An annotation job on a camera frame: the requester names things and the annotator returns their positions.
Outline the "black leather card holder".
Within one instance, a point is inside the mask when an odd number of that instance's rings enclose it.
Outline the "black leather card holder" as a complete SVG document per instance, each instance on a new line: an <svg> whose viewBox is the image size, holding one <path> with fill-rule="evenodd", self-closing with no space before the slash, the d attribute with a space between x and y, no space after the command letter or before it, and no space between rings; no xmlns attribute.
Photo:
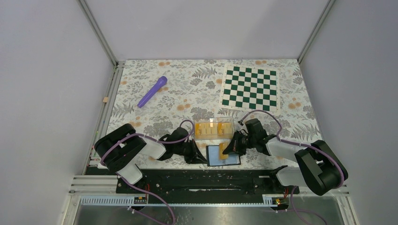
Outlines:
<svg viewBox="0 0 398 225"><path fill-rule="evenodd" d="M206 158L207 165L210 167L241 165L239 155L224 155L220 145L206 146Z"/></svg>

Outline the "clear plastic card box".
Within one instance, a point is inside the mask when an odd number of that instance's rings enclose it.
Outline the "clear plastic card box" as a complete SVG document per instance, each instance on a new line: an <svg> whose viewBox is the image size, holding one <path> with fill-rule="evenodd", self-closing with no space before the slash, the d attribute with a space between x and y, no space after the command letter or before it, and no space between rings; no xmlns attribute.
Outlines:
<svg viewBox="0 0 398 225"><path fill-rule="evenodd" d="M231 139L235 133L232 117L197 118L193 122L197 140Z"/></svg>

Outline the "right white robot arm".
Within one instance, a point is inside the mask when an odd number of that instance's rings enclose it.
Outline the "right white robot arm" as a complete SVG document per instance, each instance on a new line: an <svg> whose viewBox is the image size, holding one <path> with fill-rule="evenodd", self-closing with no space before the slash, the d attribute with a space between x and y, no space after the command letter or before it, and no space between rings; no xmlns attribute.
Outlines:
<svg viewBox="0 0 398 225"><path fill-rule="evenodd" d="M269 180L269 187L275 193L283 192L288 186L308 187L314 194L322 196L339 188L348 179L348 171L324 140L311 144L278 139L267 134L258 119L245 122L247 133L236 131L223 150L224 155L245 155L248 149L255 149L267 156L282 157L296 162L297 167L283 167L276 170L276 176Z"/></svg>

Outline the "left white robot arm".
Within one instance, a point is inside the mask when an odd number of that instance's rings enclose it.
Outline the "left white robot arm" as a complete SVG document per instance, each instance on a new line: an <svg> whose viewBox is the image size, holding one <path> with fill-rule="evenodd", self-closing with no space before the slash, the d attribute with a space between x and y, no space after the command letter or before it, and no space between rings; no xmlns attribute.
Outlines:
<svg viewBox="0 0 398 225"><path fill-rule="evenodd" d="M171 134L159 139L139 134L131 124L124 124L94 144L100 156L100 164L111 173L121 176L135 193L145 188L144 174L133 162L137 155L147 155L164 161L173 155L183 156L188 164L206 164L207 159L200 152L192 133L178 127Z"/></svg>

